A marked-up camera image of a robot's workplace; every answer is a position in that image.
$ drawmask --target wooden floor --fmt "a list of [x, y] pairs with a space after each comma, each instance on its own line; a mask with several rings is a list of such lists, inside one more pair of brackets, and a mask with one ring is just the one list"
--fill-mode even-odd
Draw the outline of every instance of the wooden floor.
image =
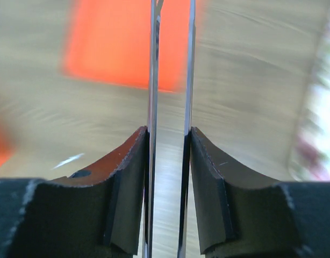
[[[208, 0], [197, 39], [193, 126], [251, 168], [290, 180], [286, 160], [329, 5]], [[61, 74], [70, 7], [0, 1], [0, 121], [16, 147], [0, 177], [70, 175], [146, 124], [148, 92]], [[176, 255], [184, 101], [183, 94], [159, 96], [156, 258]], [[187, 257], [199, 257], [192, 191]]]

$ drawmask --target metal rod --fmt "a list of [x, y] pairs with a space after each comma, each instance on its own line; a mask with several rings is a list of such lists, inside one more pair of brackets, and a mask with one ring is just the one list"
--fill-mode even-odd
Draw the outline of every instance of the metal rod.
[[191, 113], [192, 113], [192, 88], [193, 70], [195, 62], [195, 38], [196, 38], [196, 0], [190, 1], [189, 38], [188, 38], [188, 70], [186, 74], [186, 101], [184, 121], [184, 148], [182, 164], [182, 189], [180, 211], [180, 234], [178, 237], [177, 258], [185, 258], [186, 252], [186, 222], [188, 217], [188, 192], [190, 170], [190, 140], [191, 140]]
[[144, 197], [144, 239], [142, 244], [142, 257], [152, 258], [153, 240], [153, 208], [154, 208], [154, 180], [155, 180], [155, 147], [156, 147], [156, 122], [158, 98], [158, 57], [159, 57], [159, 30], [160, 11], [163, 0], [151, 0], [150, 11], [150, 64], [149, 64], [149, 99], [148, 99], [148, 166], [145, 176]]

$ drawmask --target wooden surface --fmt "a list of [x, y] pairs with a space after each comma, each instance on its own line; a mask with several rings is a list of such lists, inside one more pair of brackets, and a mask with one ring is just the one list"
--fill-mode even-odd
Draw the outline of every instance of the wooden surface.
[[[71, 4], [0, 1], [0, 122], [16, 149], [0, 177], [70, 175], [146, 124], [147, 91], [61, 74]], [[206, 2], [192, 124], [239, 161], [280, 180], [290, 179], [286, 160], [329, 5], [330, 0]], [[176, 255], [184, 101], [183, 94], [159, 96], [157, 258]], [[83, 155], [53, 169], [78, 154]], [[187, 256], [199, 257], [192, 189], [188, 217]]]

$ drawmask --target blurred background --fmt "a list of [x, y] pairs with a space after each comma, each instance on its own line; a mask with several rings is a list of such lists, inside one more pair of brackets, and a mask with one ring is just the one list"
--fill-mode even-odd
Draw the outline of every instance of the blurred background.
[[[0, 177], [71, 175], [147, 123], [147, 90], [62, 71], [73, 2], [0, 1], [0, 130], [13, 151]], [[192, 125], [252, 169], [292, 180], [288, 158], [329, 7], [330, 0], [202, 2]], [[154, 257], [176, 257], [184, 87], [183, 80], [159, 94]], [[195, 258], [192, 188], [189, 195], [187, 256]]]

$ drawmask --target wood grain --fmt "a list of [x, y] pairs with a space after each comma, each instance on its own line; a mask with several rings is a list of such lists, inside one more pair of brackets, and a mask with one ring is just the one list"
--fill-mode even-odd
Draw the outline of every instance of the wood grain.
[[[70, 175], [146, 124], [147, 91], [61, 73], [71, 5], [0, 1], [0, 121], [16, 147], [0, 177]], [[290, 179], [286, 160], [329, 5], [330, 0], [206, 2], [192, 124], [244, 164], [280, 180]], [[184, 102], [183, 94], [159, 96], [154, 257], [176, 256]], [[187, 257], [199, 257], [190, 187]]]

